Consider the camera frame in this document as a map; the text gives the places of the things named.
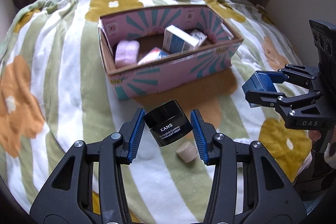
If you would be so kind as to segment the right hand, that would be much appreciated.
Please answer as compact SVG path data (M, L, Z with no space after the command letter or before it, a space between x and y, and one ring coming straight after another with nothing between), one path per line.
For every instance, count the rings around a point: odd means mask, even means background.
M318 130L309 130L308 136L312 142L317 143L315 146L322 144L324 161L332 168L335 169L335 128L330 136L323 137L322 133Z

